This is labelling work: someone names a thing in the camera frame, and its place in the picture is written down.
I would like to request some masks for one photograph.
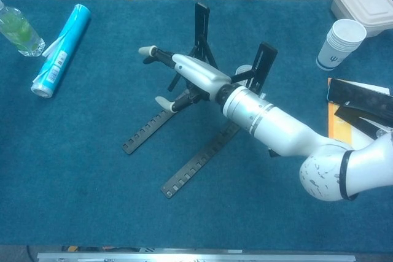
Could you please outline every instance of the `blue tablecloth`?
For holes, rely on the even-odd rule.
[[[47,43],[75,3],[91,22],[53,98],[30,92],[44,58],[1,37],[0,243],[393,252],[393,188],[322,202],[301,186],[303,158],[270,158],[244,131],[175,197],[160,187],[225,119],[200,102],[128,156],[122,144],[160,107],[174,72],[142,64],[138,48],[188,53],[193,1],[5,0]],[[209,43],[222,71],[279,50],[267,99],[327,134],[327,78],[392,86],[393,32],[367,39],[336,70],[315,63],[335,18],[331,1],[206,1]]]

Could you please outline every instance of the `white food container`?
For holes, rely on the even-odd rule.
[[[350,18],[361,23],[367,37],[393,28],[392,0],[333,0],[332,12],[338,18]]]

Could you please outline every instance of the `robotic arm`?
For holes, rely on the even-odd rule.
[[[353,151],[344,142],[324,137],[218,69],[189,56],[163,52],[155,46],[139,53],[173,68],[221,106],[229,120],[244,128],[281,156],[306,156],[300,181],[317,199],[354,199],[361,191],[393,185],[393,135],[387,133],[368,147]],[[156,98],[175,112],[176,102]]]

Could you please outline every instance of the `black ring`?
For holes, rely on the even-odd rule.
[[[346,191],[346,170],[348,168],[348,162],[349,162],[349,156],[351,156],[351,153],[353,150],[347,150],[344,155],[343,159],[341,161],[341,167],[340,167],[340,193],[341,197],[343,199],[347,199],[348,201],[353,201],[354,199],[357,198],[358,193],[354,194],[353,196],[348,196],[348,193]]]

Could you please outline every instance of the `plastic wrap roll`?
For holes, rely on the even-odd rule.
[[[42,54],[47,61],[30,88],[36,95],[52,97],[89,18],[90,11],[85,6],[75,5],[58,39]]]

